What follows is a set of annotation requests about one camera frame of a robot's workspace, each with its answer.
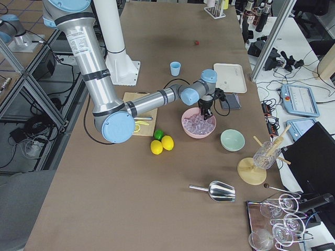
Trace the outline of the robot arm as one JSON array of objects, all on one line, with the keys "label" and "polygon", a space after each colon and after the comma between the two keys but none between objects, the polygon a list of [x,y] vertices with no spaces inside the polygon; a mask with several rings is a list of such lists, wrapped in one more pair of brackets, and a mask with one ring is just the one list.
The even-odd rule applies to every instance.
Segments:
[{"label": "robot arm", "polygon": [[107,144],[127,141],[135,130],[135,117],[181,100],[193,105],[215,91],[217,73],[202,71],[191,85],[172,85],[133,101],[123,101],[115,85],[134,86],[140,62],[126,52],[115,1],[44,1],[44,24],[62,31],[80,68],[94,104],[96,129]]}]

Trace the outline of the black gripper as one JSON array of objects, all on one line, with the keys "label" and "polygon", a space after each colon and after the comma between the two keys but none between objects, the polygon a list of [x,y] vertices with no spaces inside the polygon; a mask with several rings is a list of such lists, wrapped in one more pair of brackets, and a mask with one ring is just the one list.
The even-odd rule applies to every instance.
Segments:
[{"label": "black gripper", "polygon": [[204,116],[204,120],[207,120],[213,116],[213,113],[210,111],[213,105],[213,100],[203,100],[198,101],[198,106],[200,108],[200,114]]}]

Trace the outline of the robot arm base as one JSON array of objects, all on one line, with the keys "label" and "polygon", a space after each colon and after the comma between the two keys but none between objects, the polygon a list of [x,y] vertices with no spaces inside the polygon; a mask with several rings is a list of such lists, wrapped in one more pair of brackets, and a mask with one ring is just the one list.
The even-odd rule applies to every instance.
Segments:
[{"label": "robot arm base", "polygon": [[45,35],[29,34],[16,15],[1,16],[1,39],[12,52],[33,53],[44,38]]}]

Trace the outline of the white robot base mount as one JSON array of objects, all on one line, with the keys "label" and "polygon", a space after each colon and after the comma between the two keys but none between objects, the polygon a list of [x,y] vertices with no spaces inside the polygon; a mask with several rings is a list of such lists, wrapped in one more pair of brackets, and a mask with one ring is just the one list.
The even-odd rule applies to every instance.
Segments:
[{"label": "white robot base mount", "polygon": [[116,1],[94,1],[99,25],[107,49],[106,65],[114,85],[136,86],[140,62],[126,52]]}]

